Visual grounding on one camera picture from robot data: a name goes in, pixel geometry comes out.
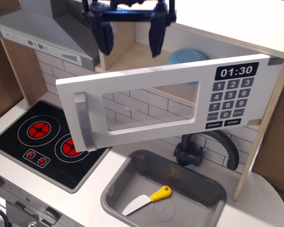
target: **toy knife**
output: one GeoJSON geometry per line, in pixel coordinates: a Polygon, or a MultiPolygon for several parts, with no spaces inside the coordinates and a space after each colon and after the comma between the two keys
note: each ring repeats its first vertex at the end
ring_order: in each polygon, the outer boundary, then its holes
{"type": "Polygon", "coordinates": [[[165,199],[171,195],[171,192],[172,192],[171,188],[165,185],[150,197],[148,197],[147,195],[140,195],[125,207],[122,214],[127,216],[132,212],[136,211],[137,209],[145,206],[147,203],[165,199]]]}

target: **stovetop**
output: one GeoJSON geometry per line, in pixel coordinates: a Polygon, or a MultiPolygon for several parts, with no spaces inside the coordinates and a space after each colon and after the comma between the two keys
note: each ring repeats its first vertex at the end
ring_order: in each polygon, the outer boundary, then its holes
{"type": "Polygon", "coordinates": [[[77,152],[63,110],[44,101],[0,135],[2,155],[70,193],[83,185],[107,152],[77,152]]]}

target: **yellow handle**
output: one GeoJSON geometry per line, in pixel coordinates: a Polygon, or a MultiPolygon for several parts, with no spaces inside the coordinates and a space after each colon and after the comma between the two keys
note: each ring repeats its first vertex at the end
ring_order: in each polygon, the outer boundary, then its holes
{"type": "Polygon", "coordinates": [[[171,195],[171,192],[172,192],[171,188],[165,185],[161,187],[158,191],[156,191],[154,194],[152,194],[150,196],[150,199],[152,202],[162,200],[169,197],[171,195]]]}

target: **white tile backsplash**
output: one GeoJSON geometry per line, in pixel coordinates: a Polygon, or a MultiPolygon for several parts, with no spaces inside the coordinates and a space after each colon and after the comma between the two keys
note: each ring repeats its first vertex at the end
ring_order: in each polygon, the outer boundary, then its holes
{"type": "Polygon", "coordinates": [[[219,165],[223,164],[225,156],[218,154],[216,152],[213,152],[211,150],[205,149],[205,148],[203,149],[203,152],[204,152],[204,158],[205,159],[210,160],[210,161],[217,163],[219,165]]]}
{"type": "Polygon", "coordinates": [[[142,112],[134,110],[134,109],[132,109],[132,118],[137,120],[137,121],[140,121],[140,122],[142,122],[146,125],[164,123],[164,121],[162,121],[158,118],[149,116],[148,114],[142,113],[142,112]]]}
{"type": "Polygon", "coordinates": [[[176,122],[176,121],[186,120],[186,118],[184,117],[165,111],[153,105],[149,105],[148,111],[150,116],[162,119],[166,122],[176,122]]]}
{"type": "Polygon", "coordinates": [[[177,103],[172,100],[169,100],[168,111],[187,119],[191,119],[194,116],[194,109],[192,107],[177,103]]]}
{"type": "Polygon", "coordinates": [[[56,86],[51,85],[51,84],[49,84],[49,83],[45,83],[45,85],[46,85],[46,88],[47,88],[47,90],[48,90],[49,92],[51,92],[51,93],[53,93],[53,94],[55,94],[55,95],[57,95],[57,96],[59,95],[56,86]]]}
{"type": "MultiPolygon", "coordinates": [[[[94,74],[93,71],[45,53],[36,51],[36,54],[47,90],[56,95],[58,95],[55,86],[56,79],[94,74]]],[[[104,94],[103,102],[111,130],[191,119],[194,114],[192,107],[180,101],[178,103],[167,99],[166,96],[161,97],[142,89],[104,94]]],[[[236,172],[242,173],[257,131],[249,127],[235,127],[222,131],[232,139],[239,150],[240,163],[236,172]]],[[[176,146],[181,142],[181,135],[162,138],[162,140],[176,146]]],[[[192,143],[204,147],[205,159],[226,167],[228,153],[215,139],[196,134],[192,137],[192,143]]]]}
{"type": "Polygon", "coordinates": [[[127,128],[135,128],[135,127],[141,127],[146,124],[143,124],[142,122],[136,121],[133,118],[124,116],[122,114],[116,113],[116,120],[121,124],[121,128],[124,128],[123,126],[126,125],[127,128]]]}
{"type": "Polygon", "coordinates": [[[104,107],[113,110],[117,113],[123,114],[125,116],[131,117],[131,109],[120,103],[116,103],[108,98],[103,98],[104,107]]]}
{"type": "Polygon", "coordinates": [[[54,77],[52,75],[49,75],[49,74],[47,74],[45,72],[42,72],[42,75],[43,75],[44,81],[46,83],[49,83],[51,85],[56,86],[56,79],[57,79],[56,77],[54,77]]]}
{"type": "Polygon", "coordinates": [[[148,104],[138,99],[131,98],[119,92],[114,92],[114,101],[142,113],[148,114],[148,104]]]}
{"type": "Polygon", "coordinates": [[[148,104],[155,105],[158,108],[161,108],[163,110],[167,110],[167,107],[168,107],[168,99],[167,98],[163,98],[161,96],[155,95],[155,94],[150,93],[148,91],[144,91],[142,89],[131,90],[130,96],[135,98],[135,99],[146,102],[148,104]]]}
{"type": "Polygon", "coordinates": [[[208,150],[212,150],[220,155],[223,155],[225,157],[228,157],[228,153],[226,151],[226,149],[224,148],[224,146],[219,143],[216,142],[214,140],[211,139],[206,139],[206,144],[205,144],[205,148],[208,150]]]}
{"type": "Polygon", "coordinates": [[[50,65],[45,64],[41,61],[39,61],[39,65],[40,65],[41,72],[44,72],[48,75],[53,76],[53,70],[52,70],[52,67],[50,65]]]}
{"type": "Polygon", "coordinates": [[[177,136],[172,136],[172,137],[166,137],[166,138],[162,138],[161,140],[170,143],[172,145],[177,145],[178,143],[181,142],[181,138],[177,137],[177,136]]]}
{"type": "Polygon", "coordinates": [[[75,77],[74,74],[71,74],[69,72],[63,71],[55,67],[52,67],[52,70],[53,70],[53,76],[59,79],[75,77]]]}
{"type": "Polygon", "coordinates": [[[243,151],[243,152],[248,153],[248,154],[250,153],[251,148],[253,146],[252,142],[243,140],[243,139],[236,137],[236,136],[232,136],[231,140],[235,143],[238,150],[243,151]]]}
{"type": "Polygon", "coordinates": [[[39,52],[39,51],[35,51],[35,52],[36,52],[38,61],[46,63],[46,64],[51,65],[51,66],[54,66],[54,67],[61,69],[61,70],[65,70],[64,65],[63,65],[63,61],[61,59],[55,58],[51,55],[48,55],[46,53],[42,53],[42,52],[39,52]]]}
{"type": "Polygon", "coordinates": [[[74,74],[76,76],[86,76],[86,75],[91,75],[95,74],[95,72],[84,69],[78,65],[71,64],[67,61],[63,61],[65,71],[70,72],[71,74],[74,74]]]}

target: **sink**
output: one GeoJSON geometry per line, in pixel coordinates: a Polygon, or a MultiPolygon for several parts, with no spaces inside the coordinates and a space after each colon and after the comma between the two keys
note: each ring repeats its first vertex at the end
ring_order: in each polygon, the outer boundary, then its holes
{"type": "Polygon", "coordinates": [[[101,195],[104,211],[132,227],[214,227],[225,202],[218,182],[147,150],[130,154],[101,195]],[[170,197],[122,215],[133,199],[163,185],[170,197]]]}

